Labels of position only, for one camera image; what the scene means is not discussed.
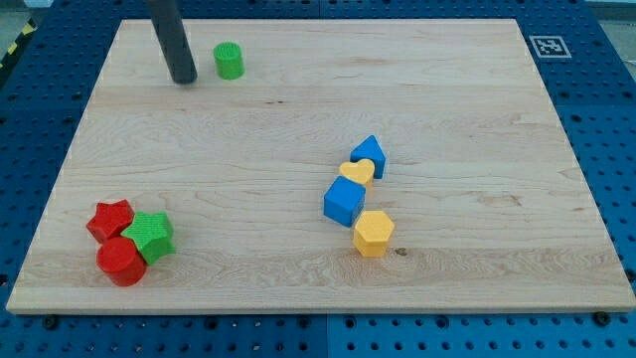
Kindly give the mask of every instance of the black cylinder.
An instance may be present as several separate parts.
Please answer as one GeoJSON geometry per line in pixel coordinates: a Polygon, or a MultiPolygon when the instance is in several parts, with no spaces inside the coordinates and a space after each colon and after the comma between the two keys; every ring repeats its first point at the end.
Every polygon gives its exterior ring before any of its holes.
{"type": "Polygon", "coordinates": [[[185,85],[197,79],[195,61],[176,0],[146,0],[172,81],[185,85]]]}

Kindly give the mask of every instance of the blue block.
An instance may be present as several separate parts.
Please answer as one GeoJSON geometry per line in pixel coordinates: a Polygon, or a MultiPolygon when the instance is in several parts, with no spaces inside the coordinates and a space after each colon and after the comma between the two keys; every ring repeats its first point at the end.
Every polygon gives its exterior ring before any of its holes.
{"type": "Polygon", "coordinates": [[[365,206],[364,186],[339,176],[325,194],[325,216],[351,228],[365,206]]]}
{"type": "Polygon", "coordinates": [[[361,159],[371,159],[376,165],[374,178],[382,179],[385,175],[385,162],[387,161],[387,158],[374,135],[370,135],[351,152],[350,160],[353,163],[361,159]]]}

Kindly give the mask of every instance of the red cylinder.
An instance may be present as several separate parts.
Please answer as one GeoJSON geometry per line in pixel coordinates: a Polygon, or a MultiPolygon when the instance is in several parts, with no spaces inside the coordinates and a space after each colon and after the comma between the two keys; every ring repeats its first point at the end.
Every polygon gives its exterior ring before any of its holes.
{"type": "Polygon", "coordinates": [[[146,262],[135,243],[122,237],[112,238],[99,248],[97,265],[118,286],[136,284],[146,273],[146,262]]]}

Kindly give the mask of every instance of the heart-shaped block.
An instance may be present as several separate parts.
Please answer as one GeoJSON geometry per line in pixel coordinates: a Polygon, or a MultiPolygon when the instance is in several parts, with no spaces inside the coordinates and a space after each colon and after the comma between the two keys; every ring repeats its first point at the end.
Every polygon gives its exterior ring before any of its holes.
{"type": "Polygon", "coordinates": [[[357,163],[346,162],[340,165],[340,175],[364,185],[367,191],[371,190],[375,171],[376,165],[370,159],[361,159],[357,163]]]}

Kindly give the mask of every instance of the blue pegboard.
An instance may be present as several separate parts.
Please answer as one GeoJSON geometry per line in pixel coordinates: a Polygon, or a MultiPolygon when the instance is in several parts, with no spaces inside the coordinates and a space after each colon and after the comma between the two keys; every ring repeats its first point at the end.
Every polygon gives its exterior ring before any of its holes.
{"type": "MultiPolygon", "coordinates": [[[[531,53],[619,257],[636,269],[636,85],[582,1],[180,4],[186,18],[514,18],[529,45],[531,36],[562,37],[571,58],[531,53]]],[[[3,308],[119,22],[147,17],[142,0],[56,1],[0,91],[3,308]]],[[[47,330],[45,317],[2,309],[0,357],[635,356],[636,313],[609,318],[600,326],[592,314],[65,316],[47,330]]]]}

